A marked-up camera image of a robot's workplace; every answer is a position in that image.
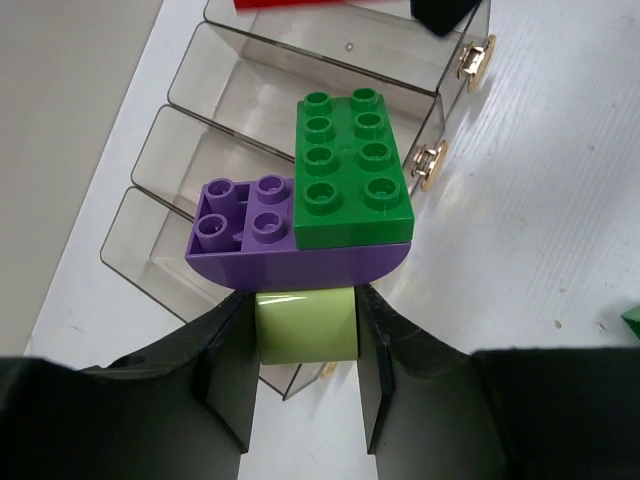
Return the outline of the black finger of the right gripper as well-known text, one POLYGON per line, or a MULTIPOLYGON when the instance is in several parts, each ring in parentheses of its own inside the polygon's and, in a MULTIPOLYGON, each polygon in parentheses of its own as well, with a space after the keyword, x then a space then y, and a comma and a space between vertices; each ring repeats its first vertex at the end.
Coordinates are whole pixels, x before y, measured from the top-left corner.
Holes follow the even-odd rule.
POLYGON ((410 0, 414 20, 436 36, 449 35, 479 5, 478 0, 410 0))

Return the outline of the red lego brick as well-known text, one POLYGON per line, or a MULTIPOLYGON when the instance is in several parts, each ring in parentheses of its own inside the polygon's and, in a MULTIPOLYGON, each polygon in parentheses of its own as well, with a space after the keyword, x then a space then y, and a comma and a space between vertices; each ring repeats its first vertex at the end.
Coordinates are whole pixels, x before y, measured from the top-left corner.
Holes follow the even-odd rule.
POLYGON ((343 0, 234 0, 238 11, 262 11, 275 8, 293 8, 325 4, 340 4, 343 0))

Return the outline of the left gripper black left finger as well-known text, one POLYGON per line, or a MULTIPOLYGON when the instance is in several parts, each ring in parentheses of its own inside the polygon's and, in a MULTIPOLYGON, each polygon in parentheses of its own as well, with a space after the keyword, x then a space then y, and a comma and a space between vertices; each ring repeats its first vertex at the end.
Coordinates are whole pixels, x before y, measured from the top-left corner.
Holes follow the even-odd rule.
POLYGON ((5 479, 234 479, 259 376, 255 298, 218 306, 111 365, 1 361, 5 479))

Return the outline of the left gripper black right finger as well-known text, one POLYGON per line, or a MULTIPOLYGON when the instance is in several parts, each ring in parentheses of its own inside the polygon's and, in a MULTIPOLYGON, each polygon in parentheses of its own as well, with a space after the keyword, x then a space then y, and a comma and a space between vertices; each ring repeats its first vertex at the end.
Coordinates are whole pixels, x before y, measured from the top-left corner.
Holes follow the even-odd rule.
POLYGON ((635 479, 635 348, 464 354, 355 291, 359 390, 381 479, 635 479))

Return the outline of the green 2x4 lego brick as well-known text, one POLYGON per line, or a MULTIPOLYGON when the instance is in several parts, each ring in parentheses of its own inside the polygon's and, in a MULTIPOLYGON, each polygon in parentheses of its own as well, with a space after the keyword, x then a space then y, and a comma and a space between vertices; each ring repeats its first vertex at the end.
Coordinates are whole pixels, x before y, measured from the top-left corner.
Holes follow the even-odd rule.
POLYGON ((414 212, 382 94, 315 91, 297 104, 293 226, 299 249, 404 244, 414 212))

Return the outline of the purple curved lego brick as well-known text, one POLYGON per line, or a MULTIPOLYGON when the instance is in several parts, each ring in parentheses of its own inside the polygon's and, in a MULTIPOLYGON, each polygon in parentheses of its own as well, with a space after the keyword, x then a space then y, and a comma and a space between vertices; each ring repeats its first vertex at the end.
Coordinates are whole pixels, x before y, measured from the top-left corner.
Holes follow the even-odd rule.
POLYGON ((409 243, 296 247, 294 180, 216 178, 202 186, 185 260, 205 279, 251 292, 358 286, 397 268, 409 243))

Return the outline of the light green lego brick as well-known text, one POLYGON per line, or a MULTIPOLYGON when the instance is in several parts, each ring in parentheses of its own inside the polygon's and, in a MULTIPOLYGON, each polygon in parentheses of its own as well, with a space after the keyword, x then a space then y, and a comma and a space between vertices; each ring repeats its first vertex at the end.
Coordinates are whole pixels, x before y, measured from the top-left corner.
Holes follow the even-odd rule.
POLYGON ((342 362, 358 357, 352 287, 258 293, 255 324, 259 356, 265 365, 342 362))

